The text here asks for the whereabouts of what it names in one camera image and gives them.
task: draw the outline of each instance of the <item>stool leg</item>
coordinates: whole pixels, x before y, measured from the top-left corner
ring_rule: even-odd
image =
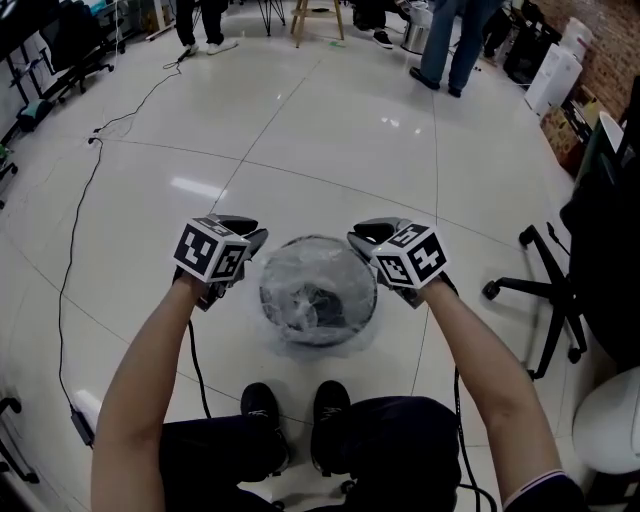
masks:
[[[302,13],[300,14],[300,24],[298,25],[298,33],[296,34],[296,48],[300,48],[300,41],[302,41],[302,31],[304,30],[304,18],[307,14],[307,4],[309,0],[302,0]]]
[[[340,39],[344,41],[344,30],[342,30],[342,13],[340,12],[340,0],[333,0],[336,6],[336,16],[338,17],[338,29],[340,30]]]
[[[296,10],[300,10],[301,5],[302,5],[302,0],[298,0],[298,3],[296,4]],[[296,30],[296,21],[298,21],[298,17],[294,16],[293,21],[291,22],[291,35],[293,35]]]

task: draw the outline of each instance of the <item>black glove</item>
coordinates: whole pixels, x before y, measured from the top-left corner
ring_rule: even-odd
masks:
[[[242,236],[245,240],[250,242],[249,250],[245,253],[244,259],[240,263],[240,268],[236,274],[236,277],[232,281],[223,281],[211,283],[207,287],[207,291],[198,300],[197,306],[203,311],[207,311],[215,301],[224,297],[227,288],[231,288],[238,281],[244,279],[244,262],[251,261],[254,254],[256,254],[266,242],[269,232],[264,229],[258,228],[258,221],[249,219],[248,217],[239,217],[237,215],[207,215],[212,221],[222,224],[225,228],[230,229],[236,235]],[[173,282],[176,281],[183,273],[184,269],[176,267],[176,271],[173,275]]]
[[[406,228],[412,221],[409,219],[401,219],[399,217],[381,217],[377,219],[371,219],[353,227],[353,231],[347,234],[347,240],[351,244],[351,247],[359,254],[371,266],[378,268],[377,262],[373,258],[373,251],[386,242],[389,238],[394,236],[399,231]],[[444,272],[441,272],[440,277],[445,283],[447,283],[452,290],[458,293],[456,287],[453,285],[449,276]],[[384,272],[378,268],[378,283],[386,286],[389,290],[396,292],[406,302],[408,302],[414,309],[422,304],[422,298],[418,295],[418,290],[413,288],[402,288],[393,286],[390,284],[384,276]]]

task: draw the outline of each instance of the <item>chair wheel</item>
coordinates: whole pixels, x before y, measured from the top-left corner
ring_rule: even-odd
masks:
[[[518,235],[518,242],[522,247],[526,247],[531,242],[533,242],[533,237],[529,233],[529,228],[525,229],[520,235]]]
[[[484,295],[489,300],[495,299],[498,296],[498,293],[500,293],[500,287],[496,284],[495,281],[489,281],[484,285],[484,288],[482,289],[482,295]]]
[[[340,484],[340,490],[342,491],[342,494],[346,496],[349,494],[349,491],[355,487],[355,485],[356,483],[353,480],[347,480]]]
[[[568,357],[571,364],[576,364],[582,358],[582,352],[578,348],[571,348],[569,349]]]

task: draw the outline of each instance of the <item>white box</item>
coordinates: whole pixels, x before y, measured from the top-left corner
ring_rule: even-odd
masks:
[[[412,223],[373,251],[392,286],[422,288],[442,272],[448,258],[436,229]]]
[[[571,52],[552,44],[524,95],[525,101],[531,110],[544,117],[550,106],[562,105],[581,71],[582,64]]]
[[[250,242],[208,217],[190,219],[173,261],[205,283],[231,281],[248,256]]]

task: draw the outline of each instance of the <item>white sneaker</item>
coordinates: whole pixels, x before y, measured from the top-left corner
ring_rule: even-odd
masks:
[[[236,46],[238,46],[238,41],[236,39],[225,39],[220,44],[211,43],[207,50],[207,54],[215,55],[216,53],[220,53],[225,50],[231,50],[231,48],[235,48]]]
[[[189,52],[187,54],[189,57],[191,57],[192,55],[195,55],[196,52],[198,51],[198,48],[199,48],[198,43],[184,45],[184,49]]]

